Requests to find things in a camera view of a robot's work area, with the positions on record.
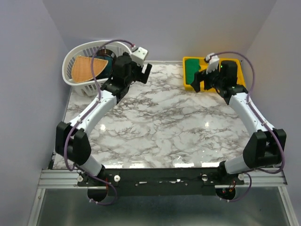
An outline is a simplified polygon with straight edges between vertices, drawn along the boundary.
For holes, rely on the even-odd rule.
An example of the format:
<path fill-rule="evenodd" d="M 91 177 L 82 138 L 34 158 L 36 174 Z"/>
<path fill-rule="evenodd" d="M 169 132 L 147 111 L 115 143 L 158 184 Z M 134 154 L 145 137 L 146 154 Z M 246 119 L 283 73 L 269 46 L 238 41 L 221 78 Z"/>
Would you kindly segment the yellow plastic tray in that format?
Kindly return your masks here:
<path fill-rule="evenodd" d="M 184 69 L 185 69 L 185 66 L 184 66 L 184 61 L 185 59 L 188 59 L 188 58 L 197 58 L 199 59 L 199 64 L 200 64 L 200 70 L 199 71 L 203 71 L 203 70 L 206 70 L 207 68 L 207 63 L 205 62 L 205 58 L 204 57 L 189 57 L 189 56 L 185 56 L 183 57 L 182 59 L 182 64 L 183 64 L 183 86 L 184 86 L 184 89 L 186 91 L 194 91 L 194 89 L 192 88 L 191 85 L 187 85 L 185 83 L 185 72 L 184 72 Z M 238 60 L 238 59 L 234 59 L 234 58 L 220 58 L 220 64 L 223 62 L 223 61 L 232 61 L 232 62 L 235 62 L 238 66 L 238 71 L 237 71 L 237 84 L 239 85 L 246 85 L 245 83 L 245 79 L 244 79 L 244 76 L 243 76 L 243 72 L 242 72 L 242 68 L 241 68 L 241 61 Z"/>

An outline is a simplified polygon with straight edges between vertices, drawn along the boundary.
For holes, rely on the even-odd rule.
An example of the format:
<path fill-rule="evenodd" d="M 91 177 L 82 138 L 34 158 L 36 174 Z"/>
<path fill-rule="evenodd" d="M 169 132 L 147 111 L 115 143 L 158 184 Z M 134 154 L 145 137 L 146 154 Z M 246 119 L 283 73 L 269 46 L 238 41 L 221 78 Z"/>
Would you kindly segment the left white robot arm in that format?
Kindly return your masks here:
<path fill-rule="evenodd" d="M 152 68 L 147 64 L 143 69 L 147 56 L 148 51 L 139 48 L 117 57 L 111 77 L 101 86 L 100 94 L 76 118 L 69 123 L 60 122 L 56 127 L 55 152 L 87 172 L 94 186 L 104 182 L 104 166 L 92 156 L 88 137 L 101 118 L 128 93 L 132 83 L 147 82 Z"/>

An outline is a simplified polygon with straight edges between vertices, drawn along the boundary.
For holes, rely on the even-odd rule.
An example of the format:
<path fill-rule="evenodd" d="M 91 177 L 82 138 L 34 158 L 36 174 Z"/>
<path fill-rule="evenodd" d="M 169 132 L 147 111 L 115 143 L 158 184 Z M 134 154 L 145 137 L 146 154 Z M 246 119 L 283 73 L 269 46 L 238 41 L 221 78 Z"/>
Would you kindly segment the white plastic laundry basket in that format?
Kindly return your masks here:
<path fill-rule="evenodd" d="M 65 56 L 62 65 L 62 77 L 66 84 L 70 85 L 78 95 L 80 96 L 95 96 L 98 94 L 97 87 L 93 80 L 82 83 L 76 83 L 71 78 L 71 70 L 73 64 L 78 56 L 89 57 L 95 53 L 99 46 L 103 45 L 106 40 L 98 40 L 87 42 L 79 46 L 74 47 Z M 113 55 L 118 57 L 124 52 L 131 53 L 131 48 L 122 42 L 114 42 L 105 46 L 106 49 L 113 52 Z"/>

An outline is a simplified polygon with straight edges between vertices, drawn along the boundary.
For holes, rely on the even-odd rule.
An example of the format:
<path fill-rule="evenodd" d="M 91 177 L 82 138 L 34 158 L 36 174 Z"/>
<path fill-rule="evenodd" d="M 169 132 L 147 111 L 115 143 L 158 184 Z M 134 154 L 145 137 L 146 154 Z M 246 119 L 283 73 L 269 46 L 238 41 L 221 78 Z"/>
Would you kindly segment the aluminium frame rail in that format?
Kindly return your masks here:
<path fill-rule="evenodd" d="M 283 172 L 266 174 L 256 170 L 249 173 L 239 173 L 219 177 L 215 168 L 157 168 L 157 169 L 106 169 L 105 178 L 115 187 L 124 183 L 138 185 L 186 185 L 195 182 L 199 186 L 229 186 L 279 187 L 286 186 L 287 181 Z M 77 188 L 88 186 L 101 187 L 99 181 L 89 182 L 80 170 L 43 170 L 39 187 L 43 188 Z"/>

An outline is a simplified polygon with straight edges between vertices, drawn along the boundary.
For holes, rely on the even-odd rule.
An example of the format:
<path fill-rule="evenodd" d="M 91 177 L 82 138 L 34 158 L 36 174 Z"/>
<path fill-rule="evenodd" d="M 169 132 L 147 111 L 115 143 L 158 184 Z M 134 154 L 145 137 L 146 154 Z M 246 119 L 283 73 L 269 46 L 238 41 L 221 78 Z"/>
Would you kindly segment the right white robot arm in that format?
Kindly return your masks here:
<path fill-rule="evenodd" d="M 238 84 L 241 73 L 239 62 L 216 58 L 209 60 L 204 70 L 196 71 L 191 83 L 196 92 L 214 89 L 238 114 L 250 135 L 240 156 L 220 163 L 216 178 L 223 185 L 233 180 L 233 174 L 284 164 L 286 132 L 276 129 L 252 104 L 249 91 Z"/>

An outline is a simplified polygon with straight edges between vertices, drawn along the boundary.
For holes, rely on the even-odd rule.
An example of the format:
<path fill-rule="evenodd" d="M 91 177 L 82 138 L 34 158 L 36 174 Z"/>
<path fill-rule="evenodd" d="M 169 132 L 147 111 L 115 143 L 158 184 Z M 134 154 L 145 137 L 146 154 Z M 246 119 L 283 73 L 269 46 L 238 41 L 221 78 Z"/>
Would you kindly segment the orange woven fan mat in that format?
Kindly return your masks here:
<path fill-rule="evenodd" d="M 71 69 L 71 78 L 75 83 L 83 83 L 93 80 L 91 72 L 92 58 L 87 56 L 77 56 Z M 108 60 L 95 58 L 93 61 L 94 75 L 100 75 L 108 64 Z"/>

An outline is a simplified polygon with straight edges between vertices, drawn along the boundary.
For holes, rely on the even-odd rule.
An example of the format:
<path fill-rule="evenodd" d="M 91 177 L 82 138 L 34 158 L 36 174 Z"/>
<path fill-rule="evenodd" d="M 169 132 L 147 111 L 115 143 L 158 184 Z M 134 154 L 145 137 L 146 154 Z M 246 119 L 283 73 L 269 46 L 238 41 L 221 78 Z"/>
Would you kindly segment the green t shirt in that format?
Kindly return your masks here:
<path fill-rule="evenodd" d="M 190 85 L 194 81 L 194 74 L 200 70 L 199 59 L 188 58 L 184 61 L 185 83 Z"/>

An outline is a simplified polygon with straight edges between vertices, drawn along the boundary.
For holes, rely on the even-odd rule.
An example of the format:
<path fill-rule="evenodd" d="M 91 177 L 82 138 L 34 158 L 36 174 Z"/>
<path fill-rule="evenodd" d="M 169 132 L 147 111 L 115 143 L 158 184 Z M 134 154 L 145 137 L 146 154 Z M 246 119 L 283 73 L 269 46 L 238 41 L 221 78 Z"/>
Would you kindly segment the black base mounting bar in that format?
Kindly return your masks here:
<path fill-rule="evenodd" d="M 239 174 L 227 174 L 220 167 L 105 169 L 100 180 L 86 173 L 78 180 L 80 187 L 118 196 L 215 195 L 218 188 L 243 184 Z"/>

